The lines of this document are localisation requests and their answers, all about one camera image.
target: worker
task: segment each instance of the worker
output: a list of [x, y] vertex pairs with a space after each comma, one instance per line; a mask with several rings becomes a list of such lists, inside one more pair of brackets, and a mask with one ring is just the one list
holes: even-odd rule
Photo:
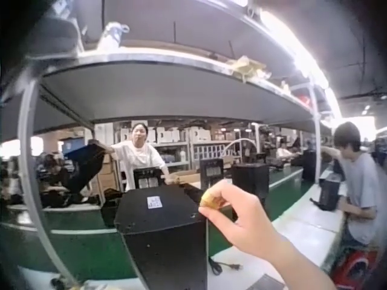
[[334, 145], [336, 149], [322, 146], [321, 151], [339, 160], [346, 177], [348, 197], [338, 203], [338, 209], [348, 215], [340, 247], [367, 249], [383, 237], [377, 167], [371, 155], [360, 150], [360, 132], [353, 123], [337, 127]]
[[232, 222], [220, 211], [200, 207], [224, 237], [239, 250], [271, 263], [284, 279], [288, 289], [334, 290], [330, 278], [280, 235], [267, 217], [259, 199], [223, 180], [208, 189], [209, 194], [223, 198], [236, 211]]
[[290, 160], [293, 157], [298, 156], [298, 153], [291, 153], [287, 148], [286, 148], [286, 141], [284, 139], [281, 139], [279, 142], [280, 147], [277, 149], [276, 152], [276, 157], [277, 159], [280, 160]]
[[126, 175], [125, 191], [135, 189], [133, 170], [147, 167], [158, 167], [164, 174], [166, 184], [173, 183], [165, 165], [157, 150], [146, 142], [148, 137], [148, 127], [143, 123], [137, 123], [132, 128], [131, 140], [126, 140], [112, 146], [102, 145], [97, 140], [90, 140], [89, 143], [102, 146], [113, 158], [122, 161]]

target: hand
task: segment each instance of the hand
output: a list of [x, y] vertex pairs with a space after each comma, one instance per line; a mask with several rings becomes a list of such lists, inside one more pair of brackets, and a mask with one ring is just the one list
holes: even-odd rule
[[231, 204], [238, 220], [233, 223], [218, 210], [200, 207], [199, 212], [208, 218], [224, 237], [239, 250], [274, 262], [284, 238], [274, 229], [259, 199], [223, 180], [208, 189], [214, 197], [222, 197]]
[[94, 144], [94, 145], [100, 146], [101, 142], [98, 141], [97, 139], [90, 139], [90, 140], [87, 142], [87, 144], [89, 144], [89, 145]]
[[180, 180], [177, 176], [169, 175], [168, 177], [165, 177], [164, 179], [165, 184], [179, 184]]

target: shelf bracket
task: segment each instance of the shelf bracket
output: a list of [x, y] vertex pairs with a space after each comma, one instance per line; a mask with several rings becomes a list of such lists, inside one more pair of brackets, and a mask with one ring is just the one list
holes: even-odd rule
[[34, 161], [31, 154], [31, 137], [33, 136], [36, 104], [39, 98], [40, 77], [26, 80], [26, 87], [21, 100], [18, 122], [18, 138], [20, 140], [19, 164], [20, 179], [24, 192], [24, 202], [31, 220], [37, 229], [37, 235], [45, 251], [59, 273], [71, 286], [79, 286], [78, 281], [67, 269], [51, 243], [51, 231], [44, 216], [39, 186], [34, 174]]

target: black box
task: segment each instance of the black box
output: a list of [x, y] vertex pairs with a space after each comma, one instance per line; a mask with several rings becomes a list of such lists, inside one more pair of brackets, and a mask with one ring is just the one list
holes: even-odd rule
[[314, 182], [316, 176], [316, 151], [305, 150], [302, 160], [302, 179], [310, 182]]
[[182, 188], [131, 190], [115, 226], [146, 289], [207, 289], [207, 221]]
[[259, 163], [234, 164], [231, 167], [231, 173], [232, 183], [245, 192], [256, 195], [265, 208], [269, 190], [269, 166]]
[[207, 190], [224, 178], [223, 159], [200, 160], [200, 187]]
[[318, 202], [318, 207], [321, 210], [333, 211], [337, 207], [339, 201], [341, 176], [332, 173], [328, 176], [321, 186], [321, 194]]
[[105, 150], [95, 144], [89, 144], [64, 155], [71, 160], [74, 173], [71, 175], [67, 189], [70, 192], [80, 192], [102, 169]]

